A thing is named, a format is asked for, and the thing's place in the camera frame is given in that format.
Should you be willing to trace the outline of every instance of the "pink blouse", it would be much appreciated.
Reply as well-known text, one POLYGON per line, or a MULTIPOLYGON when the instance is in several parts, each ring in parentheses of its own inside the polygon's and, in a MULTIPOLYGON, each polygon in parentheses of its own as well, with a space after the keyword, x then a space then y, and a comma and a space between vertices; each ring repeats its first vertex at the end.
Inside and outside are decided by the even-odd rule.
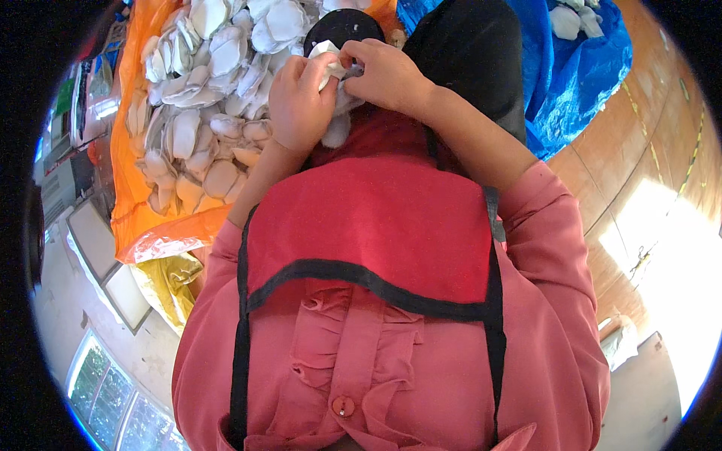
MULTIPOLYGON (((609 368, 578 202, 540 162, 502 195, 499 214, 508 342, 494 449, 591 450, 609 368)), ((226 222, 178 348, 173 407, 193 450, 231 449, 240 243, 226 222)), ((251 313, 245 448, 316 450, 348 434, 366 450, 488 449, 486 348, 481 323, 404 312, 343 281, 287 282, 251 313)))

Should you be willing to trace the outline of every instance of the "blouse button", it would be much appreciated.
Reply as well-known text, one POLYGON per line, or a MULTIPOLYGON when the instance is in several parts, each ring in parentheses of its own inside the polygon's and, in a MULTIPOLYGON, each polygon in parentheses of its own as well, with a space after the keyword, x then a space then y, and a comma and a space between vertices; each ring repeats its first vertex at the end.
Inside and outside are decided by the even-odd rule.
POLYGON ((336 415, 343 416, 344 418, 353 415, 355 409, 356 405, 354 401, 348 396, 339 396, 331 403, 331 410, 333 410, 336 415))

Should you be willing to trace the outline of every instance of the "black apron trim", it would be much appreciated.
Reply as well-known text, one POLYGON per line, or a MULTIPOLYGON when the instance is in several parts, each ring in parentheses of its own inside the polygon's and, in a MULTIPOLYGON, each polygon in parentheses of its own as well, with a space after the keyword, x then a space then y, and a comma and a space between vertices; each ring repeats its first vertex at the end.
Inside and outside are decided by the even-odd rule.
POLYGON ((228 444, 236 450, 243 449, 243 440, 247 434, 248 413, 248 368, 251 363, 251 324, 248 320, 249 311, 244 299, 248 290, 248 226, 258 205, 248 213, 248 220, 243 226, 242 241, 238 250, 238 298, 240 300, 238 327, 235 330, 235 349, 233 351, 233 373, 230 384, 230 421, 228 444))
POLYGON ((342 280, 369 289, 407 312, 434 318, 445 318, 462 322, 482 321, 487 336, 487 353, 492 377, 494 394, 494 432, 493 443, 498 442, 498 413, 501 401, 501 389, 504 375, 504 357, 506 354, 506 335, 503 330, 503 291, 501 271, 492 242, 489 252, 489 274, 487 277, 487 295, 484 302, 458 304, 413 294, 401 287, 384 281, 367 268, 353 263, 307 259, 297 260, 284 267, 271 277, 261 288, 248 297, 248 226, 251 223, 254 207, 248 215, 243 228, 243 241, 238 251, 238 296, 240 318, 236 329, 235 350, 233 353, 233 373, 230 393, 230 430, 227 438, 236 450, 243 449, 243 440, 247 436, 248 415, 248 371, 251 354, 251 327, 249 315, 263 305, 273 291, 293 279, 342 280))
MULTIPOLYGON (((490 264, 496 261, 495 253, 490 254, 490 264)), ((355 263, 337 260, 308 259, 296 260, 271 277, 261 288, 254 291, 248 298, 248 311, 253 312, 263 305, 268 297, 279 286, 293 279, 342 280, 370 290, 389 304, 402 310, 434 318, 445 318, 455 321, 487 321, 495 319, 490 314, 493 310, 494 296, 501 292, 499 281, 489 277, 486 302, 459 304, 456 302, 419 296, 408 290, 392 285, 377 274, 355 263)))

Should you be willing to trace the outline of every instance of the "hand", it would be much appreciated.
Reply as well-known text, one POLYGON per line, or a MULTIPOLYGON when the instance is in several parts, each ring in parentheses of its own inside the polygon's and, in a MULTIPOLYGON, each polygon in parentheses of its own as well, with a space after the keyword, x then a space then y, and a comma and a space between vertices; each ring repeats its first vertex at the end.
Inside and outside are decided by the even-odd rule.
POLYGON ((364 74, 346 80, 344 88, 348 94, 417 117, 435 85, 404 52, 376 39, 349 40, 339 59, 348 69, 352 58, 364 66, 364 74))
POLYGON ((269 93, 273 137, 291 152, 308 156, 326 132, 339 80, 332 76, 320 92, 318 85, 326 66, 337 61, 330 52, 312 60, 291 56, 276 75, 269 93))

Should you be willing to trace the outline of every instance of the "orange plastic sheet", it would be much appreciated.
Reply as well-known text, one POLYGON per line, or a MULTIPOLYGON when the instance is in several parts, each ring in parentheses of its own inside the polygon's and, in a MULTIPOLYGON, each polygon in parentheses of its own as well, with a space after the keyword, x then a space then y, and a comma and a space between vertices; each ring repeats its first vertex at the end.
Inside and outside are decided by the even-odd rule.
MULTIPOLYGON (((137 0, 128 28, 126 46, 118 67, 121 104, 110 137, 110 159, 116 185, 116 207, 110 227, 116 237, 116 259, 122 263, 140 263, 211 245, 230 205, 196 214, 160 216, 147 204, 151 190, 134 163, 131 143, 125 127, 133 91, 144 86, 144 67, 140 53, 146 40, 160 35, 160 28, 171 12, 182 6, 176 0, 137 0)), ((401 29, 396 17, 396 0, 373 0, 366 10, 381 25, 388 37, 401 29)))

